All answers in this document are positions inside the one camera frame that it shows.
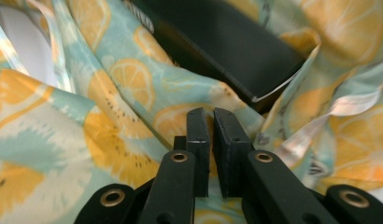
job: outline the cloth bag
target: cloth bag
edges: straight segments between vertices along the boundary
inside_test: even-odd
[[[0,223],[72,223],[101,187],[137,188],[195,107],[234,112],[310,188],[383,187],[383,1],[229,1],[307,58],[267,119],[172,65],[121,1],[1,3],[42,12],[59,88],[28,77],[0,27]],[[213,160],[210,175],[195,223],[245,223]]]

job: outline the fabric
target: fabric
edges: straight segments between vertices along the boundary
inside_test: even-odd
[[[137,188],[195,107],[210,125],[214,107],[234,112],[310,188],[383,187],[383,0],[228,1],[306,57],[267,119],[174,66],[122,1],[0,2],[42,12],[59,87],[28,77],[0,27],[0,223],[72,223],[101,187]],[[211,161],[195,223],[245,223]]]

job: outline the white surface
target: white surface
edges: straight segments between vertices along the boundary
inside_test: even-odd
[[[39,14],[31,14],[35,19]],[[12,7],[0,7],[1,26],[31,77],[56,86],[50,44],[29,17]]]

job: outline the screw hole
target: screw hole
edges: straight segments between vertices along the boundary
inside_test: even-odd
[[[158,224],[171,224],[174,220],[174,215],[169,212],[163,212],[156,218]]]
[[[316,217],[315,215],[313,214],[309,214],[309,213],[304,213],[302,215],[302,219],[305,223],[307,224],[320,224],[320,220],[318,217]]]
[[[256,154],[255,159],[258,161],[261,161],[261,162],[270,162],[273,160],[273,157],[266,154],[266,153],[260,152],[260,153]]]
[[[101,196],[101,205],[113,207],[121,203],[125,194],[121,189],[110,189]]]
[[[171,156],[171,160],[176,161],[176,162],[183,162],[188,159],[188,156],[183,153],[176,153]]]
[[[340,198],[344,202],[355,207],[365,208],[369,206],[369,201],[367,201],[365,197],[361,196],[361,194],[352,190],[340,191]]]

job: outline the patterned fabric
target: patterned fabric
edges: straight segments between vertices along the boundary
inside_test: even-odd
[[[0,2],[42,12],[59,87],[28,77],[0,27],[0,223],[73,223],[101,187],[137,188],[195,107],[234,112],[256,148],[303,149],[282,159],[308,187],[383,187],[383,0],[227,1],[306,57],[267,119],[174,66],[120,0]],[[195,223],[245,223],[211,161]]]

